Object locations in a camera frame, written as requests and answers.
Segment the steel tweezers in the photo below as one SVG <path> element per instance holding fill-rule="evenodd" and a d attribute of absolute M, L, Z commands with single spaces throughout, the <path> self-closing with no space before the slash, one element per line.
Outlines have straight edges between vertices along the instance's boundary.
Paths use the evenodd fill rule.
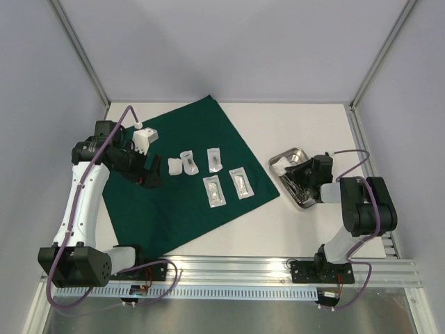
<path fill-rule="evenodd" d="M 289 191 L 292 193 L 294 198 L 297 198 L 299 201 L 305 201 L 307 199 L 305 190 L 297 185 L 293 180 L 291 180 L 288 176 L 284 175 L 283 180 L 285 184 L 288 186 Z"/>

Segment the steel hemostat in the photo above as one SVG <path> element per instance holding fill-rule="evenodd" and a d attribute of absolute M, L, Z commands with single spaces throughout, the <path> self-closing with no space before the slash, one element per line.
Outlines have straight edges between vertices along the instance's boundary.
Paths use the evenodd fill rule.
<path fill-rule="evenodd" d="M 310 192 L 303 189 L 300 185 L 288 179 L 285 179 L 285 184 L 296 202 L 303 203 L 310 199 Z"/>

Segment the white gauze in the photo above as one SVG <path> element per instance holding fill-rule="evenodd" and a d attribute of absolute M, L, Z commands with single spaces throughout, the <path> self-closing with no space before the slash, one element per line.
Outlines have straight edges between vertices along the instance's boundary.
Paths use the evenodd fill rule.
<path fill-rule="evenodd" d="M 272 165 L 275 173 L 280 177 L 286 174 L 286 168 L 291 167 L 291 163 L 286 157 L 281 157 Z"/>
<path fill-rule="evenodd" d="M 183 171 L 182 160 L 178 158 L 168 159 L 168 172 L 171 176 L 181 175 Z"/>

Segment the stainless steel tray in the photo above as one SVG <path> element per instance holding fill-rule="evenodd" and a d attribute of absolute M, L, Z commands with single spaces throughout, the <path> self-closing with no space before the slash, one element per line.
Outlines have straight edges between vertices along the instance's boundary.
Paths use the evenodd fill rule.
<path fill-rule="evenodd" d="M 292 205 L 299 211 L 309 209 L 310 207 L 312 207 L 313 205 L 316 204 L 315 200 L 311 199 L 311 200 L 308 200 L 307 202 L 303 202 L 303 203 L 296 202 L 293 199 L 293 197 L 291 196 L 291 194 L 289 193 L 288 188 L 283 180 L 283 176 L 279 177 L 273 170 L 272 165 L 274 163 L 276 163 L 278 161 L 278 159 L 281 157 L 286 157 L 292 166 L 301 164 L 305 161 L 308 161 L 309 157 L 304 152 L 304 150 L 302 150 L 301 148 L 298 148 L 298 147 L 294 147 L 294 148 L 286 150 L 282 153 L 279 153 L 278 155 L 275 155 L 274 157 L 271 157 L 267 163 L 270 174 L 273 176 L 273 179 L 277 182 L 279 189 L 283 192 L 283 194 L 286 196 L 286 198 L 292 203 Z"/>

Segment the clear pouch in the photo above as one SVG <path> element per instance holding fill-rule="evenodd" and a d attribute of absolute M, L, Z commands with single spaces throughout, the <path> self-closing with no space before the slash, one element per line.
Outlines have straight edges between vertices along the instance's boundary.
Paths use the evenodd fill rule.
<path fill-rule="evenodd" d="M 199 173 L 199 168 L 194 161 L 193 152 L 191 150 L 181 152 L 180 159 L 182 161 L 185 174 L 196 175 Z"/>
<path fill-rule="evenodd" d="M 207 150 L 207 158 L 210 173 L 217 173 L 223 169 L 220 156 L 220 148 L 209 148 Z"/>

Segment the suture packet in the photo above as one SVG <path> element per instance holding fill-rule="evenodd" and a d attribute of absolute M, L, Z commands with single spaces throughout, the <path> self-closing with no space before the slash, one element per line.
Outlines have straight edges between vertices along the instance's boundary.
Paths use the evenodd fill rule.
<path fill-rule="evenodd" d="M 225 196 L 217 175 L 203 179 L 210 208 L 226 205 Z"/>
<path fill-rule="evenodd" d="M 234 183 L 239 200 L 249 198 L 254 195 L 254 191 L 250 185 L 250 181 L 244 167 L 230 170 L 229 175 Z"/>

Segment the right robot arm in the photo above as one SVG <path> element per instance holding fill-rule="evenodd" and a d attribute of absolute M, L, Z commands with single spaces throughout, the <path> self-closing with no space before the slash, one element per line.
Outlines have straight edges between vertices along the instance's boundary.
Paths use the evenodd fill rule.
<path fill-rule="evenodd" d="M 382 177 L 333 178 L 333 158 L 319 154 L 286 167 L 284 179 L 299 196 L 317 204 L 339 203 L 342 226 L 322 244 L 312 260 L 291 260 L 294 280 L 353 281 L 352 257 L 368 241 L 395 230 L 398 218 Z"/>

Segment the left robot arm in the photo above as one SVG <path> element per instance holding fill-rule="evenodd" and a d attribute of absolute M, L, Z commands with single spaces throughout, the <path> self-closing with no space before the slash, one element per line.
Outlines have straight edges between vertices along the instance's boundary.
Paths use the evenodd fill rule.
<path fill-rule="evenodd" d="M 121 271 L 131 279 L 146 269 L 138 245 L 96 247 L 96 224 L 104 187 L 111 172 L 145 189 L 161 186 L 161 157 L 154 156 L 145 168 L 151 143 L 159 137 L 155 129 L 135 124 L 132 137 L 110 120 L 100 120 L 95 133 L 72 149 L 72 186 L 60 228 L 52 245 L 42 247 L 38 263 L 58 288 L 103 287 Z"/>

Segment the green surgical cloth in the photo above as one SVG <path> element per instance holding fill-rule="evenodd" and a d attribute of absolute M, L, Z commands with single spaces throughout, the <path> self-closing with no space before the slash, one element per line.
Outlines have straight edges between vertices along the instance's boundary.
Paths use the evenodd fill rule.
<path fill-rule="evenodd" d="M 279 197 L 254 153 L 211 96 L 146 120 L 159 138 L 149 154 L 159 154 L 162 187 L 145 189 L 111 172 L 103 192 L 120 245 L 139 245 L 147 258 L 160 257 Z M 220 148 L 218 178 L 226 205 L 210 208 L 203 179 L 210 176 L 207 150 Z M 196 175 L 171 176 L 168 159 L 191 150 L 199 168 Z M 244 167 L 254 195 L 238 199 L 229 171 Z"/>

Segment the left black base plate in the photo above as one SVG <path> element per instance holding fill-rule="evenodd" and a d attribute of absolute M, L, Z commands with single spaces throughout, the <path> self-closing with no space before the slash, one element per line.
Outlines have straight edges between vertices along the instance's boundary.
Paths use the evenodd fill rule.
<path fill-rule="evenodd" d="M 141 269 L 136 269 L 124 273 L 117 273 L 113 276 L 114 280 L 124 281 L 147 281 L 147 282 L 165 282 L 168 273 L 168 264 L 153 264 Z"/>

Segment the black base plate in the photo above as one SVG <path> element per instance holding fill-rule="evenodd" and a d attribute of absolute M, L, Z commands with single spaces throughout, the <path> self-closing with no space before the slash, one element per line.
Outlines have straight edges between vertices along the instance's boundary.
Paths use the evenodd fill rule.
<path fill-rule="evenodd" d="M 295 284 L 354 284 L 355 277 L 352 265 L 347 264 L 330 264 L 315 261 L 291 260 L 289 262 L 292 283 Z"/>
<path fill-rule="evenodd" d="M 147 282 L 165 282 L 168 273 L 168 264 L 153 264 L 141 269 L 136 269 L 124 273 L 117 273 L 113 276 L 114 280 L 124 281 L 147 281 Z"/>

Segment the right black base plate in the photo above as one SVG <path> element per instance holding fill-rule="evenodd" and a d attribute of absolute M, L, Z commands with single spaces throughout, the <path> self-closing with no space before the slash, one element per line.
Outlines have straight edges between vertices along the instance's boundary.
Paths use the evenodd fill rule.
<path fill-rule="evenodd" d="M 292 283 L 295 284 L 354 284 L 355 277 L 352 265 L 347 264 L 330 264 L 315 261 L 291 260 L 289 262 Z"/>

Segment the aluminium front rail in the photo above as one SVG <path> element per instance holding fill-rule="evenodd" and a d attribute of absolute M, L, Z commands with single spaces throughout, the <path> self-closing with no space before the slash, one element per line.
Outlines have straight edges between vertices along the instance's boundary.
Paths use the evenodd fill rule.
<path fill-rule="evenodd" d="M 173 256 L 151 262 L 137 260 L 133 267 L 121 269 L 110 260 L 95 260 L 76 265 L 69 256 L 67 264 L 59 263 L 54 274 L 50 264 L 44 265 L 44 276 L 59 288 L 104 287 L 114 280 L 117 273 L 141 269 L 153 264 L 167 263 L 168 276 L 183 282 L 195 283 L 292 283 L 289 262 L 312 260 L 309 258 L 285 259 L 280 257 L 214 257 Z M 353 259 L 355 283 L 375 286 L 417 287 L 421 285 L 415 265 L 411 260 Z"/>

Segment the right aluminium frame post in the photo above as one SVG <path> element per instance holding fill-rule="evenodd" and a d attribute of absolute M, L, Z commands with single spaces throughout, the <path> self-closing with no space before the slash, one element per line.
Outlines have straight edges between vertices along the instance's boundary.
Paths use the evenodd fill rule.
<path fill-rule="evenodd" d="M 393 46 L 396 44 L 397 39 L 400 37 L 405 25 L 408 23 L 419 3 L 419 0 L 408 0 L 404 3 L 401 12 L 398 14 L 398 17 L 393 23 L 382 46 L 379 48 L 379 51 L 377 52 L 370 68 L 366 72 L 364 79 L 359 85 L 354 98 L 350 102 L 350 108 L 352 111 L 355 111 L 359 106 L 359 103 L 363 100 L 367 90 L 378 75 L 380 68 L 383 66 L 386 58 L 388 57 Z"/>

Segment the aluminium frame post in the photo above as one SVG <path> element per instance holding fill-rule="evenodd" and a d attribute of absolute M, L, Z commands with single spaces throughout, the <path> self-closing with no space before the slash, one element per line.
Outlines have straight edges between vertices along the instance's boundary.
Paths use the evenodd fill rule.
<path fill-rule="evenodd" d="M 73 24 L 71 23 L 70 18 L 68 17 L 66 10 L 63 7 L 62 1 L 48 0 L 48 4 L 51 6 L 51 9 L 53 10 L 57 20 L 59 21 L 59 23 L 64 31 L 65 36 L 67 37 L 69 43 L 71 44 L 71 46 L 74 50 L 74 53 L 76 54 L 76 57 L 78 58 L 85 73 L 87 74 L 87 76 L 92 84 L 92 87 L 94 88 L 98 97 L 102 101 L 104 108 L 106 110 L 109 110 L 111 101 L 110 101 L 108 95 L 106 94 L 106 91 L 105 91 L 94 67 L 92 66 L 92 63 L 90 62 L 90 59 L 89 59 L 81 41 L 80 41 L 78 34 L 75 31 Z"/>
<path fill-rule="evenodd" d="M 419 3 L 419 0 L 408 0 L 404 3 L 401 12 L 398 14 L 398 17 L 393 23 L 382 46 L 379 48 L 379 51 L 377 52 L 370 68 L 366 72 L 364 79 L 359 85 L 354 98 L 350 102 L 350 108 L 352 111 L 355 111 L 359 106 L 359 103 L 363 100 L 367 90 L 378 75 L 380 68 L 383 66 L 386 58 L 388 57 L 393 46 L 396 44 L 397 39 L 400 37 L 405 25 L 408 23 Z"/>

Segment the left aluminium frame post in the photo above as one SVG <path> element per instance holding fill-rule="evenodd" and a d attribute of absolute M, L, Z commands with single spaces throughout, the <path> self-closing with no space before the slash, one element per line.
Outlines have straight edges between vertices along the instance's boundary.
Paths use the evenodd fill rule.
<path fill-rule="evenodd" d="M 87 74 L 87 76 L 92 84 L 92 87 L 94 88 L 98 97 L 102 101 L 104 108 L 106 110 L 109 110 L 111 101 L 110 101 L 108 95 L 106 94 L 106 91 L 105 91 L 94 67 L 92 66 L 92 63 L 90 62 L 90 59 L 89 59 L 81 41 L 80 41 L 78 34 L 75 31 L 73 24 L 71 23 L 70 18 L 68 17 L 66 10 L 63 7 L 62 1 L 48 0 L 48 4 L 51 6 L 51 9 L 53 10 L 57 20 L 59 21 L 59 23 L 64 31 L 65 36 L 67 37 L 69 43 L 71 44 L 71 46 L 74 50 L 74 53 L 76 54 L 76 57 L 78 58 L 85 73 Z"/>

